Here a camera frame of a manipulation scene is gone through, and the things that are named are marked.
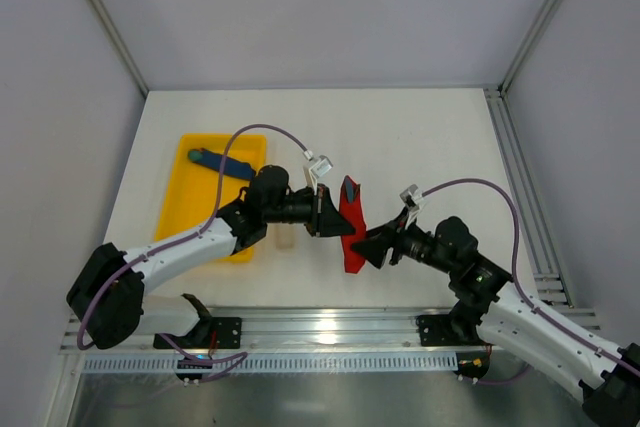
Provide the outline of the red paper napkin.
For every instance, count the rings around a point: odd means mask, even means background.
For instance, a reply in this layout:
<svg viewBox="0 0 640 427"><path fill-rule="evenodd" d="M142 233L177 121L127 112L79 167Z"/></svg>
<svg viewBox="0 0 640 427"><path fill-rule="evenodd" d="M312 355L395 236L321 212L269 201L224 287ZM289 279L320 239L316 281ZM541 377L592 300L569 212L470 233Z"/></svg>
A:
<svg viewBox="0 0 640 427"><path fill-rule="evenodd" d="M339 212L349 220L356 229L354 235L341 237L344 271L347 274L358 274L366 261L358 254L353 253L350 247L355 241L362 240L367 230L361 204L360 188L358 199L353 204L347 204L341 200L340 189Z"/></svg>

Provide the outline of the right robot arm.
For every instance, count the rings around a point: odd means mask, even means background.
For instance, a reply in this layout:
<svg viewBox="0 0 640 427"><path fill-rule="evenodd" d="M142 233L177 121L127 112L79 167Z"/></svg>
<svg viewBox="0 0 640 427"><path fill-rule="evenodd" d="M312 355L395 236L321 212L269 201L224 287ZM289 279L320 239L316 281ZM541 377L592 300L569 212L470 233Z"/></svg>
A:
<svg viewBox="0 0 640 427"><path fill-rule="evenodd" d="M639 346L608 341L526 292L478 250L464 222L450 217L425 232L398 217L351 249L373 266L404 257L449 277L450 315L461 333L498 346L545 374L580 401L598 426L639 423Z"/></svg>

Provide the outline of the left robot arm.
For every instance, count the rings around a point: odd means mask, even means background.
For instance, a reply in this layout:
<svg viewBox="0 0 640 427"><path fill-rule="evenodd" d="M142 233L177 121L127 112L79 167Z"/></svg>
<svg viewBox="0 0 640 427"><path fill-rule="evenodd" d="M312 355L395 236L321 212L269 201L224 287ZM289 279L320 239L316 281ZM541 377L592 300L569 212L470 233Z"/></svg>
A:
<svg viewBox="0 0 640 427"><path fill-rule="evenodd" d="M121 344L150 318L144 300L152 291L195 267L247 250L271 224L302 224L320 238L355 231L333 205L326 185L292 191L288 172L267 165L203 224L129 251L113 243L97 247L66 296L80 322L78 348Z"/></svg>

